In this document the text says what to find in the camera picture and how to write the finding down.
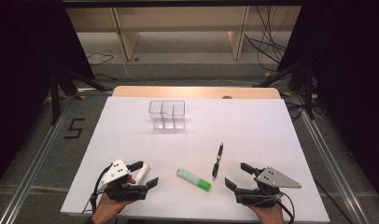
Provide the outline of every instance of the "transparent divided box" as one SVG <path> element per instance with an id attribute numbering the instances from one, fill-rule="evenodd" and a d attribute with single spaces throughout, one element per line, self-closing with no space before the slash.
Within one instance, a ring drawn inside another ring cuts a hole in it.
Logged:
<path id="1" fill-rule="evenodd" d="M 151 101 L 148 113 L 154 129 L 185 129 L 184 101 Z"/>

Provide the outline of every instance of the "metal rail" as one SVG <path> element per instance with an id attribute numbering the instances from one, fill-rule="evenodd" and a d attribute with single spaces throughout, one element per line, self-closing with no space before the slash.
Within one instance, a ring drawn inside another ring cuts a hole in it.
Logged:
<path id="1" fill-rule="evenodd" d="M 62 126 L 62 121 L 65 118 L 66 112 L 70 105 L 74 101 L 74 96 L 67 96 L 64 100 L 63 112 L 56 123 L 50 126 L 49 131 L 44 138 L 43 143 L 41 144 L 35 158 L 33 159 L 32 164 L 30 165 L 26 175 L 24 176 L 22 182 L 18 186 L 18 189 L 12 196 L 11 200 L 7 204 L 3 215 L 0 217 L 0 224 L 13 223 L 18 213 L 21 210 L 21 206 L 24 203 L 24 200 L 27 197 L 27 194 L 30 190 L 30 187 L 33 185 L 35 178 L 37 177 L 38 171 L 40 170 L 42 164 L 44 163 L 45 158 L 47 157 L 50 147 L 53 144 L 53 141 L 56 138 L 58 131 Z"/>
<path id="2" fill-rule="evenodd" d="M 303 100 L 299 96 L 295 96 L 295 101 L 297 104 L 303 104 Z M 302 111 L 302 119 L 305 122 L 305 125 L 312 135 L 313 140 L 317 146 L 317 149 L 327 166 L 327 169 L 330 172 L 332 180 L 335 183 L 335 186 L 340 191 L 342 198 L 344 199 L 344 203 L 349 210 L 350 215 L 353 220 L 357 224 L 370 223 L 367 219 L 364 210 L 361 207 L 361 204 L 351 189 L 349 183 L 344 177 L 344 173 L 342 172 L 338 162 L 334 159 L 332 153 L 330 152 L 330 148 L 327 145 L 326 141 L 323 138 L 320 130 L 317 128 L 317 125 L 314 120 L 310 120 L 309 116 L 306 112 Z"/>

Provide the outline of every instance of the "pen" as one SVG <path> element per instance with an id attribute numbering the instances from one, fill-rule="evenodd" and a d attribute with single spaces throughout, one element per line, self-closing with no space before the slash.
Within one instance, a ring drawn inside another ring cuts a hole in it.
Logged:
<path id="1" fill-rule="evenodd" d="M 217 171 L 218 171 L 218 166 L 219 166 L 219 160 L 221 160 L 221 154 L 222 154 L 222 148 L 224 147 L 224 145 L 221 143 L 221 145 L 219 145 L 219 150 L 218 150 L 218 154 L 217 154 L 217 161 L 215 163 L 215 166 L 213 167 L 213 180 L 216 179 L 216 176 L 217 176 Z"/>

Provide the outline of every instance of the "human hand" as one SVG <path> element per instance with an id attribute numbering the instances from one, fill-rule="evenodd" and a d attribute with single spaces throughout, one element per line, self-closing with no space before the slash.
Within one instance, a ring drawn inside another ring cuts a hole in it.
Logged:
<path id="1" fill-rule="evenodd" d="M 248 207 L 256 213 L 263 224 L 284 223 L 282 207 L 279 204 L 275 204 L 272 208 L 259 208 L 253 205 L 249 205 Z"/>
<path id="2" fill-rule="evenodd" d="M 135 184 L 136 181 L 129 175 L 127 183 Z M 99 205 L 92 216 L 92 221 L 95 224 L 102 224 L 108 222 L 117 213 L 119 213 L 126 205 L 134 203 L 135 201 L 114 201 L 111 200 L 106 193 L 103 193 Z"/>

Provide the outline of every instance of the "white tabletop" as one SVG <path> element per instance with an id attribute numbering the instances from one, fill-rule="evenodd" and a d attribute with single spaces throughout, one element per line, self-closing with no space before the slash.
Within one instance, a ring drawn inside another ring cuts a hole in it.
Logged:
<path id="1" fill-rule="evenodd" d="M 144 201 L 128 205 L 120 216 L 254 222 L 257 216 L 236 203 L 233 192 L 224 184 L 227 177 L 238 188 L 256 188 L 254 176 L 240 169 L 240 163 L 246 162 L 259 169 L 272 166 L 302 184 L 301 189 L 280 189 L 294 203 L 296 222 L 330 221 L 283 100 L 184 99 L 184 130 L 154 130 L 148 114 L 152 100 L 163 99 L 107 100 L 63 213 L 80 214 L 99 174 L 115 159 L 122 159 L 126 164 L 149 164 L 144 183 L 158 176 L 159 184 Z M 221 143 L 224 150 L 218 177 L 213 181 L 213 165 Z M 175 174 L 179 167 L 208 181 L 212 188 L 205 191 L 179 178 Z M 286 197 L 282 203 L 291 211 Z"/>

